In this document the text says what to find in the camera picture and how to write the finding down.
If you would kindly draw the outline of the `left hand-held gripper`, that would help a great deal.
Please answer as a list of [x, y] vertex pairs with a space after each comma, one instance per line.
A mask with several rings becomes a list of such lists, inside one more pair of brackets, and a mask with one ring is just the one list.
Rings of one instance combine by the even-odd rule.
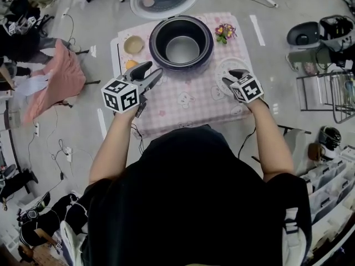
[[146, 73], [152, 65], [152, 61], [142, 62], [130, 68], [129, 79], [123, 75], [110, 79], [101, 88], [105, 107], [120, 114], [138, 107], [135, 116], [139, 117], [147, 105], [145, 92], [163, 76], [162, 68]]

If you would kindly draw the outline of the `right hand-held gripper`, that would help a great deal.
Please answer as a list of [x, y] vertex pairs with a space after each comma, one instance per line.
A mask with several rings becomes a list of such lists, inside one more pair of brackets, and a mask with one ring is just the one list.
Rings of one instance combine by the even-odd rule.
[[234, 94], [239, 102], [249, 104], [264, 95], [260, 82], [247, 69], [229, 70], [232, 77], [222, 77], [223, 92]]

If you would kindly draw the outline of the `white perforated steamer tray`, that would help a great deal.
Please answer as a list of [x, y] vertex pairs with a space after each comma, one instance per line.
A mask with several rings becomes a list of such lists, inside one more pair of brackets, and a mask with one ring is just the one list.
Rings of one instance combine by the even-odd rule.
[[219, 62], [215, 69], [215, 81], [220, 91], [228, 96], [233, 96], [233, 93], [222, 79], [229, 77], [229, 71], [233, 69], [245, 69], [251, 72], [249, 66], [242, 59], [237, 57], [227, 57]]

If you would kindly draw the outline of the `black metal pot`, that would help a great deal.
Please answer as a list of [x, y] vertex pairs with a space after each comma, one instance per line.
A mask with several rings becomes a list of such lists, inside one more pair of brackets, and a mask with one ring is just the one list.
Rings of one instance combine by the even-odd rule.
[[206, 63], [213, 51], [207, 25], [191, 16], [160, 22], [149, 38], [152, 58], [163, 68], [184, 71]]

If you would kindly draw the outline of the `person's left forearm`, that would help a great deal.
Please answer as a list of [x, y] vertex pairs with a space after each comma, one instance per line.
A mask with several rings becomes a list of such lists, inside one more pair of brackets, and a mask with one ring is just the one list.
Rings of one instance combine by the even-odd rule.
[[115, 179], [125, 170], [130, 143], [131, 124], [138, 108], [116, 114], [107, 135], [93, 161], [89, 183], [102, 179]]

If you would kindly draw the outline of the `person's right forearm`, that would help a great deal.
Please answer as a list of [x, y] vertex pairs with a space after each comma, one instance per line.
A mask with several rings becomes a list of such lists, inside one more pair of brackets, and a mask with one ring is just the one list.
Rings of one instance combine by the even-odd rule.
[[268, 106], [260, 99], [247, 104], [255, 119], [258, 155], [265, 182], [282, 173], [294, 174], [293, 158]]

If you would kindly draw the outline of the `beige bowl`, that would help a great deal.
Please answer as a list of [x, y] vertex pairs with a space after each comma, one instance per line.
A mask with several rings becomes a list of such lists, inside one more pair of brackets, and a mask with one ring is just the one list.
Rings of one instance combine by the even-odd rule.
[[124, 51], [128, 54], [138, 54], [144, 48], [145, 42], [137, 35], [132, 35], [124, 41]]

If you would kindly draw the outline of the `small potted flower plant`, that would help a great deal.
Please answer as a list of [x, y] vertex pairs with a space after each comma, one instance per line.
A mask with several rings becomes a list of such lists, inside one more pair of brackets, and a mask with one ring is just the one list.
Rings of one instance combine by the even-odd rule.
[[216, 41], [222, 44], [227, 44], [230, 39], [237, 37], [236, 28], [231, 24], [223, 23], [215, 28]]

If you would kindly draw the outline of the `pink checked tablecloth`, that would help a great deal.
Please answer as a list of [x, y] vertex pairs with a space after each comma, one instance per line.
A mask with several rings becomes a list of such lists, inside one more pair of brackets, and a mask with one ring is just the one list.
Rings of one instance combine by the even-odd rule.
[[[147, 106], [135, 124], [145, 135], [168, 132], [178, 127], [199, 126], [211, 122], [224, 122], [243, 119], [250, 114], [248, 108], [234, 100], [233, 96], [220, 91], [215, 81], [215, 69], [220, 61], [227, 57], [242, 59], [251, 69], [249, 54], [243, 39], [239, 23], [230, 12], [204, 13], [195, 15], [205, 22], [212, 32], [214, 51], [208, 67], [197, 71], [175, 72], [163, 69], [163, 76], [145, 96]], [[216, 41], [215, 28], [228, 23], [236, 28], [236, 38], [227, 44]], [[120, 74], [125, 72], [125, 63], [132, 59], [138, 63], [152, 61], [148, 74], [158, 66], [149, 51], [149, 37], [158, 22], [150, 22], [118, 32], [116, 40], [112, 41], [116, 53], [112, 61], [117, 65], [115, 70]], [[138, 54], [128, 54], [124, 51], [124, 41], [137, 35], [145, 42], [144, 48]]]

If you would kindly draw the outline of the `grey round appliance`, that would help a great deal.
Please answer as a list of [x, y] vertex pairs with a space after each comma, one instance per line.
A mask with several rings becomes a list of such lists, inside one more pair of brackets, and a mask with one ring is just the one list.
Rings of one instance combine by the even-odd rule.
[[305, 22], [290, 29], [288, 44], [295, 49], [317, 48], [320, 45], [320, 27], [317, 22]]

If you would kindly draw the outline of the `pink cloth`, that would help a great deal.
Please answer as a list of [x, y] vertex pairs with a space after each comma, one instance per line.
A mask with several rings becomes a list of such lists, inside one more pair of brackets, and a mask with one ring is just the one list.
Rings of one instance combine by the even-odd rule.
[[29, 96], [28, 106], [22, 116], [22, 123], [27, 124], [60, 102], [80, 94], [86, 77], [80, 67], [77, 55], [57, 40], [54, 57], [41, 70], [32, 73], [48, 73], [53, 70], [48, 86]]

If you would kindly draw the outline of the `brown bag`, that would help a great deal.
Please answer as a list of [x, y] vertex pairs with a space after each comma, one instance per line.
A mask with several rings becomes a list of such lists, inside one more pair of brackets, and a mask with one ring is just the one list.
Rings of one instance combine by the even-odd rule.
[[308, 145], [307, 156], [311, 161], [319, 162], [322, 157], [322, 145], [318, 143], [310, 143]]

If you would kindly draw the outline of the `black and white helmet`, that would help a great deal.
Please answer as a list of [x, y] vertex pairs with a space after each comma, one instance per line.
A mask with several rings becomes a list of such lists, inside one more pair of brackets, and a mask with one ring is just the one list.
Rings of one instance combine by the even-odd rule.
[[324, 149], [323, 158], [332, 160], [336, 157], [335, 149], [341, 144], [342, 136], [340, 132], [330, 126], [322, 126], [318, 134], [318, 142]]

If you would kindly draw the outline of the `person's black shirt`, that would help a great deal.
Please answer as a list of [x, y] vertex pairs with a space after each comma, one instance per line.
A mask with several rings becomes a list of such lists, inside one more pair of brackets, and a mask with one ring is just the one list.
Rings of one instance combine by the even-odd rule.
[[207, 126], [153, 140], [116, 179], [86, 188], [67, 213], [84, 266], [282, 266], [286, 211], [312, 242], [306, 183], [265, 182]]

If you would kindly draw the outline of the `row of grey storage bins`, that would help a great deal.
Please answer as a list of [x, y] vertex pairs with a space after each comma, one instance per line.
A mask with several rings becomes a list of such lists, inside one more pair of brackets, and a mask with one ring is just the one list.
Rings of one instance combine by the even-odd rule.
[[316, 261], [316, 251], [333, 241], [355, 212], [355, 147], [301, 176], [306, 181], [311, 209], [312, 242], [306, 262]]

